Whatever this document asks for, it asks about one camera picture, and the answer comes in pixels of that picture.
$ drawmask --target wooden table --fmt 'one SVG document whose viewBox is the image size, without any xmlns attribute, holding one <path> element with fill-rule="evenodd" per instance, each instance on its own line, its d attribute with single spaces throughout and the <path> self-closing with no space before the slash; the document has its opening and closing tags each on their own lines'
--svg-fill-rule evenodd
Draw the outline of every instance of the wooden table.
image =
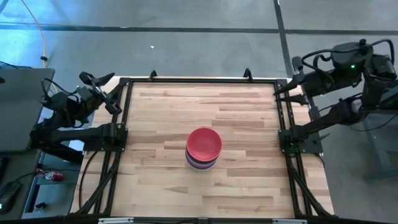
<svg viewBox="0 0 398 224">
<path fill-rule="evenodd" d="M 118 82 L 119 77 L 114 77 L 103 89 L 110 91 Z M 135 83 L 132 90 L 129 136 L 112 216 L 294 216 L 285 157 L 277 138 L 280 126 L 273 85 Z M 293 111 L 297 124 L 309 121 L 307 107 L 293 104 Z M 93 126 L 108 122 L 111 115 L 102 106 Z M 192 170 L 185 161 L 185 142 L 199 127 L 211 127 L 223 140 L 215 167 L 206 172 Z M 88 168 L 83 203 L 98 185 L 103 157 L 99 152 Z M 82 170 L 88 158 L 85 156 Z M 321 161 L 304 154 L 303 164 L 309 189 L 333 213 Z M 301 190 L 298 195 L 304 211 Z M 78 209 L 77 198 L 78 186 L 71 212 Z"/>
</svg>

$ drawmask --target gray floor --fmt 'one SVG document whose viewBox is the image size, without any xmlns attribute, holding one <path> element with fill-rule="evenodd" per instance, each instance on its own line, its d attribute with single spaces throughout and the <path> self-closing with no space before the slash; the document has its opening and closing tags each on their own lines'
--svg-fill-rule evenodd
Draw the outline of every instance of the gray floor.
<svg viewBox="0 0 398 224">
<path fill-rule="evenodd" d="M 291 75 L 288 74 L 290 68 L 285 66 L 289 63 L 284 61 L 288 56 L 303 56 L 361 38 L 369 42 L 390 38 L 398 45 L 398 1 L 395 0 L 25 1 L 42 25 L 119 28 L 119 32 L 44 32 L 49 67 L 56 70 L 55 81 L 69 90 L 79 85 L 81 71 L 94 75 L 110 72 L 149 75 L 151 70 L 156 70 L 163 76 L 240 77 L 249 67 L 255 77 L 286 78 Z M 19 25 L 31 24 L 30 15 L 18 0 L 3 0 L 3 3 L 0 4 L 0 10 L 5 6 L 0 13 L 0 28 L 3 28 L 0 60 L 40 67 L 39 32 L 15 30 L 21 29 Z M 282 20 L 277 19 L 275 4 L 276 9 L 280 4 Z M 275 32 L 282 21 L 286 36 Z M 123 32 L 125 27 L 165 28 L 160 31 L 167 31 L 168 27 L 232 28 L 238 29 L 235 30 L 238 33 L 214 29 Z M 352 30 L 368 35 L 352 35 L 358 33 Z M 386 54 L 388 48 L 380 45 L 376 51 Z M 338 97 L 358 91 L 337 91 L 316 102 L 322 108 L 335 103 Z M 366 134 L 345 126 L 322 132 L 331 133 L 323 141 L 323 148 L 336 214 L 396 223 L 398 180 L 371 183 L 363 180 L 364 175 L 378 169 Z"/>
</svg>

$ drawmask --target red bowl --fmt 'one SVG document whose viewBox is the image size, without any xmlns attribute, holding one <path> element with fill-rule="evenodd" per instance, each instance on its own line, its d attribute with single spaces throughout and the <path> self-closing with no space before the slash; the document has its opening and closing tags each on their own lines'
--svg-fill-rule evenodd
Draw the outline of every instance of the red bowl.
<svg viewBox="0 0 398 224">
<path fill-rule="evenodd" d="M 210 128 L 199 128 L 189 135 L 187 150 L 194 159 L 209 162 L 220 155 L 222 145 L 216 131 Z"/>
</svg>

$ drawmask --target desk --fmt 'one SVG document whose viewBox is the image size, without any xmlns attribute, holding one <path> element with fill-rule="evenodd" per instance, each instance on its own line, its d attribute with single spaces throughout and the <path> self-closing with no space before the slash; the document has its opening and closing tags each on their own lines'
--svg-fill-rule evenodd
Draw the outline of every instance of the desk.
<svg viewBox="0 0 398 224">
<path fill-rule="evenodd" d="M 114 77 L 104 90 L 110 91 L 118 82 Z M 292 218 L 273 92 L 270 84 L 135 83 L 111 215 Z M 306 107 L 294 105 L 293 111 L 297 124 L 309 121 Z M 111 115 L 102 106 L 93 126 L 108 122 Z M 188 135 L 202 126 L 220 134 L 223 151 L 214 168 L 197 172 L 187 165 L 184 150 Z M 88 168 L 83 203 L 98 185 L 103 157 L 99 152 Z M 309 189 L 333 213 L 321 161 L 304 154 L 303 164 Z M 75 210 L 78 186 L 71 212 Z"/>
<path fill-rule="evenodd" d="M 0 156 L 10 158 L 0 187 L 36 170 L 41 152 L 28 150 L 29 133 L 42 111 L 40 82 L 44 78 L 52 79 L 53 75 L 54 69 L 0 69 L 0 77 L 6 80 L 0 84 Z M 49 86 L 47 82 L 45 88 L 48 90 Z M 0 220 L 21 218 L 33 179 L 30 175 L 20 180 L 22 185 L 16 203 L 10 212 L 0 215 Z"/>
</svg>

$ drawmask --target soda can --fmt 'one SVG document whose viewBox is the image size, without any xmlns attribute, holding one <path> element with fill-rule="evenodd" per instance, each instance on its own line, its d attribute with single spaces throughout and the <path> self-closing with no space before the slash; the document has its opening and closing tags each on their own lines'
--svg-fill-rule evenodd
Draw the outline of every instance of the soda can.
<svg viewBox="0 0 398 224">
<path fill-rule="evenodd" d="M 45 178 L 47 180 L 54 180 L 54 181 L 62 181 L 63 180 L 63 174 L 50 171 L 45 173 Z"/>
</svg>

